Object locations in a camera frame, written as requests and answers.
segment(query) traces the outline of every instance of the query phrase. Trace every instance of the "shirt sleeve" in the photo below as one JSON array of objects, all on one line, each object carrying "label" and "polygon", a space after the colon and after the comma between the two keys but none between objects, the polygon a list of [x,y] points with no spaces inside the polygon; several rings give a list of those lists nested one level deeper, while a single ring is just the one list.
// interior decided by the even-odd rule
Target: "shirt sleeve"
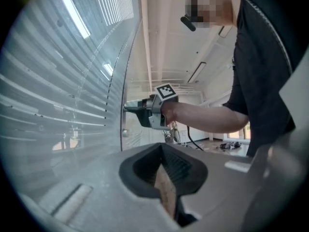
[{"label": "shirt sleeve", "polygon": [[229,101],[223,104],[223,106],[231,109],[232,111],[248,115],[246,101],[241,90],[235,66],[233,66],[233,71],[234,71],[234,80],[233,80],[232,93]]}]

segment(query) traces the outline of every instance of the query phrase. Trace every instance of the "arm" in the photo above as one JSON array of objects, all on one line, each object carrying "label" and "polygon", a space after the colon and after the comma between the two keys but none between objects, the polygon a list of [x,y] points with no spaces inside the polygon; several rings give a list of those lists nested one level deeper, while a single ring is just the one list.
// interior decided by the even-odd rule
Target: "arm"
[{"label": "arm", "polygon": [[162,113],[167,123],[178,121],[187,126],[213,133],[229,133],[242,129],[248,116],[227,107],[199,107],[186,103],[166,102]]}]

